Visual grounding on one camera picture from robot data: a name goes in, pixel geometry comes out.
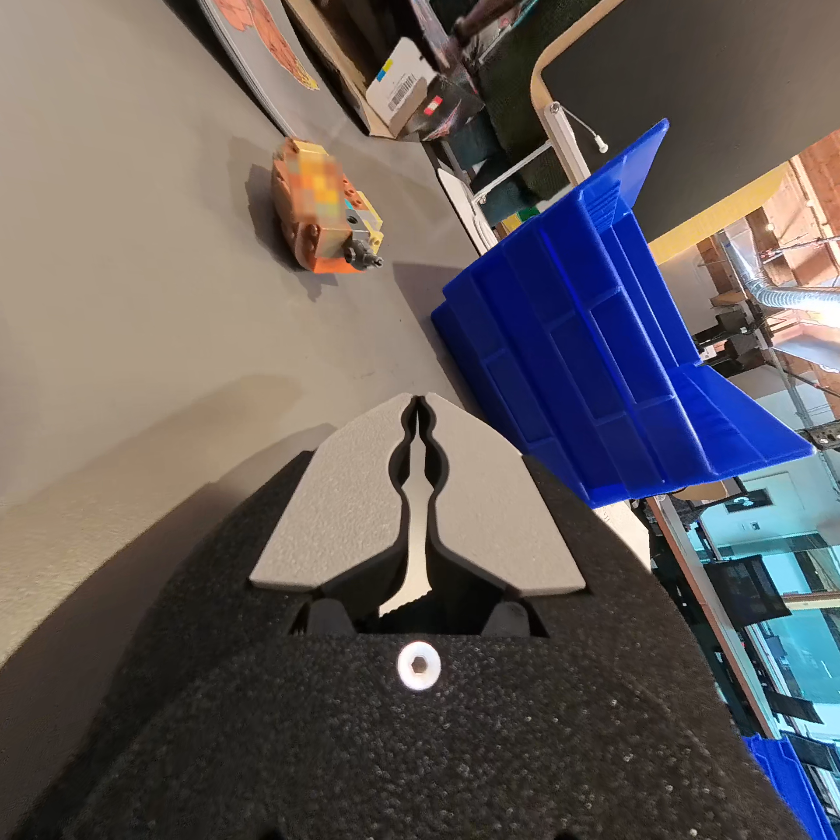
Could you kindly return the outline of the silver spiral pipes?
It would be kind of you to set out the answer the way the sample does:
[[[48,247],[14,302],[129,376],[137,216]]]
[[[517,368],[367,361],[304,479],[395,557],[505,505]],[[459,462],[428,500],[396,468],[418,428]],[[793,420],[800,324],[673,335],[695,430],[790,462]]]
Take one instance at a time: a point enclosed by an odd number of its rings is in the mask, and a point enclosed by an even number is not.
[[[737,240],[726,230],[714,235],[724,256],[728,259],[740,287],[759,305],[766,308],[786,309],[795,312],[810,312],[819,316],[821,324],[838,329],[839,289],[838,287],[778,286],[771,281],[766,267],[785,256],[788,251],[810,246],[827,245],[838,237],[819,238],[792,246],[758,248],[750,231],[745,233],[749,245],[743,251]]]

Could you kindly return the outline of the small white carton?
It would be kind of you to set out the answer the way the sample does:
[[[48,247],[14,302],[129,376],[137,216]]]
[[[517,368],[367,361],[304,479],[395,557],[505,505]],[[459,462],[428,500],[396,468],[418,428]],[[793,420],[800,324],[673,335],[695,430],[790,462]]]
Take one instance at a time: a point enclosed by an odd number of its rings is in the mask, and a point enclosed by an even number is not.
[[[367,87],[364,99],[384,123],[386,137],[398,139],[432,90],[438,71],[415,43],[401,37]]]

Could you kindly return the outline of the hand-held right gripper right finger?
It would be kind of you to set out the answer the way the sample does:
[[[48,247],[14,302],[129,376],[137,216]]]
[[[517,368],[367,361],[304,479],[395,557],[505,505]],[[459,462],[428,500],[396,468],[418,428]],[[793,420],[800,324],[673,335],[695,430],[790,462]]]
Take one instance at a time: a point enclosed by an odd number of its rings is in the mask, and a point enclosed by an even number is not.
[[[435,393],[418,399],[426,447],[426,571],[455,596],[471,583],[516,597],[582,592],[585,580],[522,453]]]

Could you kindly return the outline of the printed instruction booklet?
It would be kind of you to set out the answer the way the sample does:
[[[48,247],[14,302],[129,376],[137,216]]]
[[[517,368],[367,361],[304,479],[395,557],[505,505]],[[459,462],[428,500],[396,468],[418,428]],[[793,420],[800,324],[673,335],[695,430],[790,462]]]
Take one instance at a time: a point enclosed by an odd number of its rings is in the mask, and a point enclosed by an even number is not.
[[[303,137],[322,93],[282,2],[198,1],[220,45],[272,122]]]

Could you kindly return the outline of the printed cardboard box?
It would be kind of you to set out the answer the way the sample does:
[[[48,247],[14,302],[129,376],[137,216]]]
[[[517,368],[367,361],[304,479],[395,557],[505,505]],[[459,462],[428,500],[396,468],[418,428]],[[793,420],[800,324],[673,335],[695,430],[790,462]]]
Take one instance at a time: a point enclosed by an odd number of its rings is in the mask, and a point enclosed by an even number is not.
[[[432,142],[445,137],[461,117],[461,97],[427,54],[412,2],[284,3],[292,22],[328,72],[332,84],[363,130],[373,138],[386,137],[384,123],[366,103],[364,94],[401,37],[411,39],[438,72],[432,90],[413,115],[406,132],[396,140]]]

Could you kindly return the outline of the stack of blue plastic bins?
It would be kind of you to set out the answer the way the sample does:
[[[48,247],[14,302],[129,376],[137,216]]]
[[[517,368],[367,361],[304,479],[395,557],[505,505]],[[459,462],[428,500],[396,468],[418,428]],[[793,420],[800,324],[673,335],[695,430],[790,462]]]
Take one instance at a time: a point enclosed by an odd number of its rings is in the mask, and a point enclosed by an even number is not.
[[[432,322],[489,425],[590,508],[815,448],[704,365],[634,215],[663,119],[444,288]]]

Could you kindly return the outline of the small grey toy part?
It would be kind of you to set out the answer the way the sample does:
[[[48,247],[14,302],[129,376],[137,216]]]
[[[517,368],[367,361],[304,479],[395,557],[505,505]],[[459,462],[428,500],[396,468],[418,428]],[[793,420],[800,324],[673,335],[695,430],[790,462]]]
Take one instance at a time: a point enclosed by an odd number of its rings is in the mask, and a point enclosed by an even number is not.
[[[370,244],[355,237],[350,237],[343,245],[343,256],[349,268],[364,272],[373,268],[381,268],[384,260],[379,257]]]

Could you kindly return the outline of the blue storage bin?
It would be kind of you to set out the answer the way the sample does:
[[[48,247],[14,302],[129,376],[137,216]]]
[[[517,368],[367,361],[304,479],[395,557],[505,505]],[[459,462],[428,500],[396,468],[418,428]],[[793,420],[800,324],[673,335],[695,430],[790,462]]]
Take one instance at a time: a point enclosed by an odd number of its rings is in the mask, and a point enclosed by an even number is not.
[[[742,740],[805,834],[811,839],[837,839],[838,834],[795,752],[793,741],[788,737],[763,738],[759,734]]]

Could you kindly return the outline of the black board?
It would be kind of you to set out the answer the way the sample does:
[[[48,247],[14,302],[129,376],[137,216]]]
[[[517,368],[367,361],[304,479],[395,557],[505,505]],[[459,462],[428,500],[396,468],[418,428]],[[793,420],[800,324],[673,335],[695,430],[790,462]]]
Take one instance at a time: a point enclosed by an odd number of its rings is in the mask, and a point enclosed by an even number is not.
[[[785,163],[838,130],[838,1],[600,2],[541,54],[557,102],[622,152],[669,129],[634,212],[663,264],[761,206]]]

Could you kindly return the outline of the white foam piece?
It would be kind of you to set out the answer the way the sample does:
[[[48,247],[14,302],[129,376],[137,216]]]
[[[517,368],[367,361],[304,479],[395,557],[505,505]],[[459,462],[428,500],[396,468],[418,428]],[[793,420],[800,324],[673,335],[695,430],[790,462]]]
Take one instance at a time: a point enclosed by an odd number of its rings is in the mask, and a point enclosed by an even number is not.
[[[438,167],[436,175],[478,255],[483,256],[497,245],[498,238],[488,224],[473,192],[445,166]]]

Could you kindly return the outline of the brown toy brick model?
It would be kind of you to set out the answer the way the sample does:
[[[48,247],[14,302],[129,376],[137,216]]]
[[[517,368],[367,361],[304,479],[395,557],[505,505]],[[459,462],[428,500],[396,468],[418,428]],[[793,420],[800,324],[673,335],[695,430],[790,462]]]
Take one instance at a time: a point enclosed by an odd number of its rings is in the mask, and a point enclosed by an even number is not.
[[[368,242],[380,256],[382,219],[321,145],[287,137],[273,153],[269,194],[279,230],[300,268],[316,275],[356,275],[343,245]]]

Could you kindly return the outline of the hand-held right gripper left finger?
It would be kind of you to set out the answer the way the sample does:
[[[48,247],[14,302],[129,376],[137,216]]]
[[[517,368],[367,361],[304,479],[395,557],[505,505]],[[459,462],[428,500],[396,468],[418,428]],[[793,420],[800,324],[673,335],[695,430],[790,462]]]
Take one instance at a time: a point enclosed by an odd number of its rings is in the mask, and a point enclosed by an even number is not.
[[[392,459],[410,443],[401,393],[337,429],[314,452],[251,571],[259,588],[312,591],[395,549],[404,496]]]

